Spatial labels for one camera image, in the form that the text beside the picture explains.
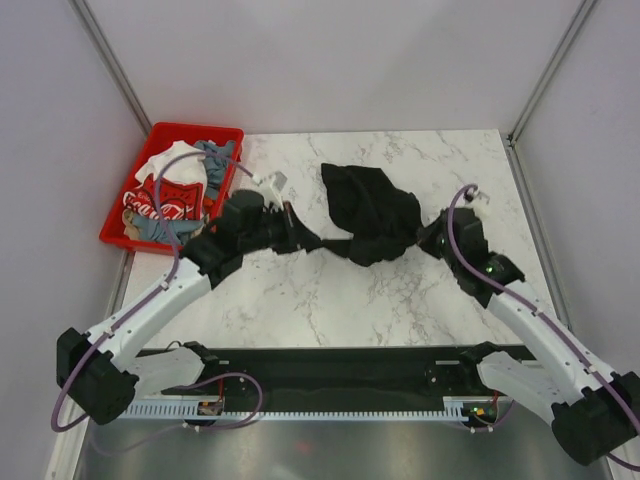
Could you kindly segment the black t-shirt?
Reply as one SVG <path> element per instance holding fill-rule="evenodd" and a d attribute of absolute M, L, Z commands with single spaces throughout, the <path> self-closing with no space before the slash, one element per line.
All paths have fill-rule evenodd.
<path fill-rule="evenodd" d="M 418 242 L 423 228 L 416 196 L 394 186 L 380 168 L 323 163 L 329 216 L 348 239 L 322 239 L 308 230 L 285 204 L 298 230 L 300 246 L 308 252 L 326 249 L 334 255 L 369 267 L 392 261 Z"/>

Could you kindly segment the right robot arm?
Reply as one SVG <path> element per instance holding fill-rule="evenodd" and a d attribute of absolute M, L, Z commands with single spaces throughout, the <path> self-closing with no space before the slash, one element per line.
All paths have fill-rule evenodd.
<path fill-rule="evenodd" d="M 467 392 L 487 387 L 511 397 L 550 426 L 580 465 L 606 457 L 632 472 L 639 467 L 616 449 L 639 435 L 639 376 L 617 372 L 546 313 L 524 273 L 490 250 L 483 224 L 470 208 L 448 208 L 417 231 L 417 244 L 442 259 L 463 292 L 504 323 L 541 366 L 534 372 L 489 343 L 476 346 L 458 368 Z"/>

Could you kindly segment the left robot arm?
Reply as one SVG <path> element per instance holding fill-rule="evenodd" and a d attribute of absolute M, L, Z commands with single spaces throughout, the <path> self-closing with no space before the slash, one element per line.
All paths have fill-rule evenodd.
<path fill-rule="evenodd" d="M 140 351 L 178 313 L 239 270 L 245 255 L 266 249 L 278 255 L 310 252 L 321 245 L 289 202 L 267 206 L 257 191 L 235 192 L 222 215 L 190 239 L 169 271 L 137 300 L 85 333 L 70 328 L 59 336 L 56 381 L 61 395 L 105 425 L 138 396 L 185 385 L 211 392 L 220 371 L 195 348 L 146 358 Z"/>

